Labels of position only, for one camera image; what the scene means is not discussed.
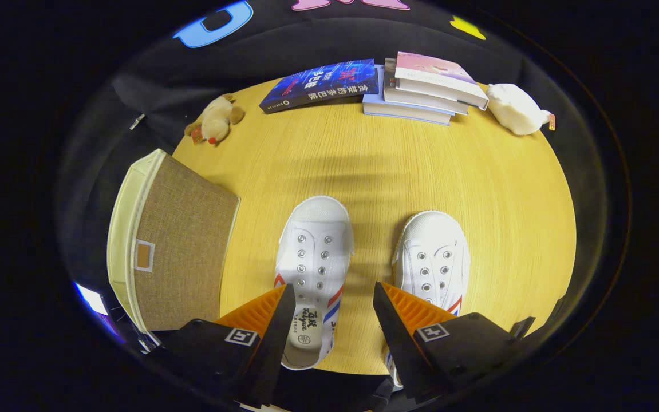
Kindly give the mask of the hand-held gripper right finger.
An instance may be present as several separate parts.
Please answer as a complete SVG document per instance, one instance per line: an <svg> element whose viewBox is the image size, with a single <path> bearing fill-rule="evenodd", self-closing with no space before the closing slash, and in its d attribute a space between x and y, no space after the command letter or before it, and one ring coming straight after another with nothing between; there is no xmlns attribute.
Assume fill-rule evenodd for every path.
<svg viewBox="0 0 659 412"><path fill-rule="evenodd" d="M506 331L480 313L455 316L386 282L373 308L405 393L418 402L478 385L520 352L534 318Z"/></svg>

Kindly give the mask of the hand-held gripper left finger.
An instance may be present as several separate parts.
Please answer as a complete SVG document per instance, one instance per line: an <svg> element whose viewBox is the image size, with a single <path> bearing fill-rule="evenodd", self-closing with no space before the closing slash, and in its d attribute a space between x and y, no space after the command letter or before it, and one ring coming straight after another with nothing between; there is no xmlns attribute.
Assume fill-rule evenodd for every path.
<svg viewBox="0 0 659 412"><path fill-rule="evenodd" d="M188 321L147 355L148 364L210 401L269 405L294 311L293 285L282 285L219 320Z"/></svg>

